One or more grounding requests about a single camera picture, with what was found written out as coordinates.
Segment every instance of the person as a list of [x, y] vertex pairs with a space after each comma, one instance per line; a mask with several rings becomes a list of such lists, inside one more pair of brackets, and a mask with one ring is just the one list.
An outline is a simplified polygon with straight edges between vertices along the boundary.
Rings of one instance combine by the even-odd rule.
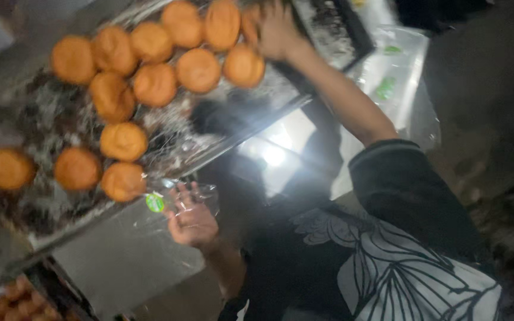
[[294, 27], [280, 0], [261, 7], [261, 54], [285, 61], [329, 101], [365, 150], [349, 164], [362, 210], [328, 204], [264, 235], [253, 252], [219, 237], [183, 184], [168, 212], [175, 242], [198, 248], [226, 300], [219, 320], [493, 320], [500, 285], [478, 231], [418, 145]]

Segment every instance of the metal tray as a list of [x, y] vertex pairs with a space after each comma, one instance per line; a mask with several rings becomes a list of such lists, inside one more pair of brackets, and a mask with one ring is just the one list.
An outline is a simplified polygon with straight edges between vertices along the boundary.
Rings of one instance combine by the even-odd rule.
[[[157, 20], [162, 7], [170, 1], [131, 7], [103, 25], [116, 23], [130, 30], [141, 21]], [[335, 19], [346, 21], [344, 11], [323, 12], [327, 23], [324, 26], [321, 20], [313, 21], [313, 17], [311, 20], [298, 18], [303, 11], [302, 1], [305, 0], [294, 2], [297, 25], [325, 58], [333, 62], [331, 55], [335, 52], [332, 48], [323, 50], [326, 45], [323, 39], [326, 38], [318, 36], [324, 37], [322, 29], [334, 27]], [[208, 0], [193, 2], [202, 12], [209, 3]], [[348, 14], [355, 17], [352, 11]], [[344, 23], [345, 29], [354, 31], [353, 34], [364, 30], [361, 25], [359, 29], [347, 25]], [[352, 50], [337, 57], [338, 63], [344, 61], [344, 56], [347, 59], [344, 69], [339, 69], [349, 68], [362, 58], [357, 56], [358, 53], [366, 52], [364, 46], [354, 46], [350, 34], [332, 36], [347, 37], [348, 40], [341, 41], [353, 46]], [[182, 51], [177, 52], [170, 63], [181, 54]], [[154, 179], [188, 175], [300, 108], [313, 94], [308, 82], [280, 63], [267, 64], [264, 79], [256, 89], [239, 89], [223, 78], [218, 88], [206, 95], [194, 95], [180, 89], [172, 104], [163, 109], [137, 107], [132, 120], [140, 123], [150, 135], [150, 148], [138, 162]], [[85, 89], [62, 84], [43, 67], [35, 77], [26, 79], [5, 96], [11, 98], [0, 106], [0, 146], [22, 146], [39, 166], [34, 184], [22, 193], [0, 193], [0, 212], [7, 214], [6, 220], [13, 222], [13, 226], [23, 227], [17, 235], [26, 237], [26, 242], [22, 243], [31, 248], [29, 254], [14, 258], [11, 264], [6, 263], [11, 268], [20, 268], [27, 261], [36, 260], [55, 246], [118, 213], [127, 204], [108, 200], [98, 188], [88, 193], [65, 193], [53, 180], [53, 163], [63, 147], [81, 144], [100, 154], [98, 138], [103, 124], [97, 119]], [[112, 160], [103, 161], [105, 168], [112, 164]], [[29, 230], [21, 226], [21, 220], [34, 226], [39, 224], [42, 228]]]

